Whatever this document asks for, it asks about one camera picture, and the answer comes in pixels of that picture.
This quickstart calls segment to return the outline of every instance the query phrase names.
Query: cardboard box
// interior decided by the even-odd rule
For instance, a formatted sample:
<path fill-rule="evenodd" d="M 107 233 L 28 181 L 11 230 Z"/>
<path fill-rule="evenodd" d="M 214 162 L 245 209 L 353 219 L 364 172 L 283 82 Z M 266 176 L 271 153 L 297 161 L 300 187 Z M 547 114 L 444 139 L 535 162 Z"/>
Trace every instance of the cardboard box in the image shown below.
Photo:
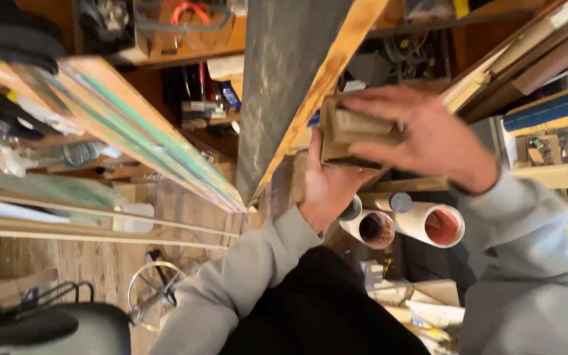
<path fill-rule="evenodd" d="M 347 95 L 328 96 L 321 105 L 319 128 L 324 135 L 321 162 L 380 170 L 383 166 L 379 163 L 350 155 L 348 149 L 351 142 L 396 144 L 402 141 L 402 132 L 397 125 L 382 119 L 338 109 L 339 102 L 345 97 Z"/>

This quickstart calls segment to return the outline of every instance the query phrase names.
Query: hand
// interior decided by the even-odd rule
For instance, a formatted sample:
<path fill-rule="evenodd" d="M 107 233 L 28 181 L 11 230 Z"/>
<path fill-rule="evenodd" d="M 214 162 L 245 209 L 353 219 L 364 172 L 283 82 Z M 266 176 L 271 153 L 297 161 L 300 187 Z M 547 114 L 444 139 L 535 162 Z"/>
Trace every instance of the hand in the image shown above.
<path fill-rule="evenodd" d="M 373 170 L 358 167 L 322 165 L 321 143 L 322 134 L 319 128 L 313 127 L 306 163 L 305 195 L 298 204 L 299 212 L 316 233 L 336 220 L 363 182 L 376 174 Z"/>
<path fill-rule="evenodd" d="M 350 153 L 426 175 L 444 175 L 470 193 L 490 190 L 499 178 L 497 158 L 434 95 L 406 86 L 353 93 L 343 101 L 352 111 L 398 121 L 406 139 L 390 146 L 356 142 Z"/>

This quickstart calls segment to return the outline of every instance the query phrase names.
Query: gray sweatshirt sleeve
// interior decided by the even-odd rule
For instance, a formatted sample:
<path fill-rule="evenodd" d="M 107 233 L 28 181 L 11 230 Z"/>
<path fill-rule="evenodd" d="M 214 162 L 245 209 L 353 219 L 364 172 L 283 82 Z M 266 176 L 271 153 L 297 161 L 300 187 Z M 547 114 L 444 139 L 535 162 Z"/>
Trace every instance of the gray sweatshirt sleeve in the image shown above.
<path fill-rule="evenodd" d="M 280 284 L 304 253 L 323 240 L 296 206 L 241 235 L 224 257 L 207 262 L 175 292 L 151 355 L 217 354 L 239 319 L 268 287 Z"/>
<path fill-rule="evenodd" d="M 503 171 L 464 201 L 491 263 L 466 294 L 462 354 L 568 354 L 568 205 Z"/>

